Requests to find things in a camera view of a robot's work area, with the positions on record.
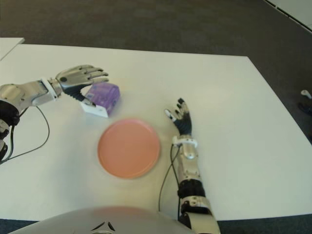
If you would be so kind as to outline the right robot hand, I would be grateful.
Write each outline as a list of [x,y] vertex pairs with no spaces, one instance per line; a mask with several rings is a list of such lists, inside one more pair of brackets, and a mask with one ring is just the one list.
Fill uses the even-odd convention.
[[170,110],[165,109],[165,115],[172,121],[172,123],[177,128],[179,134],[182,135],[192,135],[192,120],[189,108],[184,101],[184,99],[179,98],[176,104],[178,110],[172,113]]

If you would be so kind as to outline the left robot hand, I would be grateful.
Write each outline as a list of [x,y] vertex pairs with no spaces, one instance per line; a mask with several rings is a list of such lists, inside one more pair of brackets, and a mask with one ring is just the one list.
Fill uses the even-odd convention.
[[95,106],[91,100],[81,93],[81,90],[96,83],[108,82],[109,79],[108,73],[102,68],[92,65],[80,65],[61,71],[49,81],[58,95],[65,93],[89,106]]

